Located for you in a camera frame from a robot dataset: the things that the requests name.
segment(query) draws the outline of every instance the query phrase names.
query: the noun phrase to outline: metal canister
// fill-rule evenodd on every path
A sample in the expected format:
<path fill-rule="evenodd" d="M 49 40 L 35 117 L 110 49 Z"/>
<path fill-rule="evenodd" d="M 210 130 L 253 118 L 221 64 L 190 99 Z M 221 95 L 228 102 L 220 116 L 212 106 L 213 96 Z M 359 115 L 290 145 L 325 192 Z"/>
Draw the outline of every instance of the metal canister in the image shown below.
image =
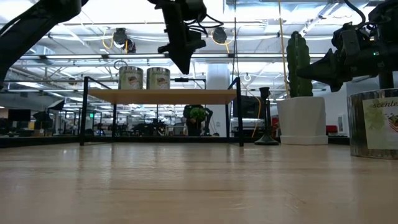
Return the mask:
<path fill-rule="evenodd" d="M 398 89 L 348 97 L 352 156 L 398 159 Z"/>
<path fill-rule="evenodd" d="M 144 86 L 144 71 L 134 66 L 119 69 L 120 90 L 141 90 Z"/>
<path fill-rule="evenodd" d="M 170 89 L 170 70 L 167 68 L 148 68 L 147 90 Z"/>

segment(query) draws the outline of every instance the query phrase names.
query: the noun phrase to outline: wooden tabletop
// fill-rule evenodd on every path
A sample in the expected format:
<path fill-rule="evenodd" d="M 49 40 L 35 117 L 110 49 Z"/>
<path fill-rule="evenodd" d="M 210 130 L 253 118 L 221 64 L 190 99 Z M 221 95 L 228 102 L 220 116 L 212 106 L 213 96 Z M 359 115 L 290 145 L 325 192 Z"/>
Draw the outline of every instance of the wooden tabletop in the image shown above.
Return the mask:
<path fill-rule="evenodd" d="M 88 94 L 124 105 L 225 105 L 236 98 L 236 90 L 88 90 Z"/>

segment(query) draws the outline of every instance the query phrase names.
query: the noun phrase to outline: white planter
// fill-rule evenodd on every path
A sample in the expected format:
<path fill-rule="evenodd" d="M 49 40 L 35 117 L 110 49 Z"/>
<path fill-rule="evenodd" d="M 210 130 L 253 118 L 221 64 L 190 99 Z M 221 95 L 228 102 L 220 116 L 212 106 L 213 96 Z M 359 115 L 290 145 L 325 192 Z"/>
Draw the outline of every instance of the white planter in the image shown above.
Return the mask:
<path fill-rule="evenodd" d="M 328 144 L 323 97 L 296 97 L 277 102 L 282 144 Z"/>

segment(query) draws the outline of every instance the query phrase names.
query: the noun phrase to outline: cactus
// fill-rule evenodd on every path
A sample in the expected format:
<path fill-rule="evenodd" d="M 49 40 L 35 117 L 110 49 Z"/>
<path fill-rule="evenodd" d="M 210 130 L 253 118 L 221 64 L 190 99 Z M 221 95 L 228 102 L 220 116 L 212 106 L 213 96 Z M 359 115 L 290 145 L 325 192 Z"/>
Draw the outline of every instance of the cactus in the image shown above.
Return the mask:
<path fill-rule="evenodd" d="M 297 31 L 287 42 L 287 69 L 289 69 L 290 97 L 313 96 L 312 82 L 297 77 L 297 70 L 310 65 L 310 51 L 304 37 Z"/>

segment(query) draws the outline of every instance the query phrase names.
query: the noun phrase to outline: pillar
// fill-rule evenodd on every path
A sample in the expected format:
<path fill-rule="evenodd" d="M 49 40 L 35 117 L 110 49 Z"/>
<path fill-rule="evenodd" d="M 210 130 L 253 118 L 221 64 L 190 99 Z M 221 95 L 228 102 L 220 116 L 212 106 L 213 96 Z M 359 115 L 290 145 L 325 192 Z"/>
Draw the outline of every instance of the pillar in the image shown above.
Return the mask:
<path fill-rule="evenodd" d="M 228 64 L 210 63 L 207 69 L 206 85 L 208 90 L 226 90 L 231 83 Z M 225 105 L 207 105 L 213 111 L 210 121 L 210 134 L 217 132 L 226 137 Z"/>

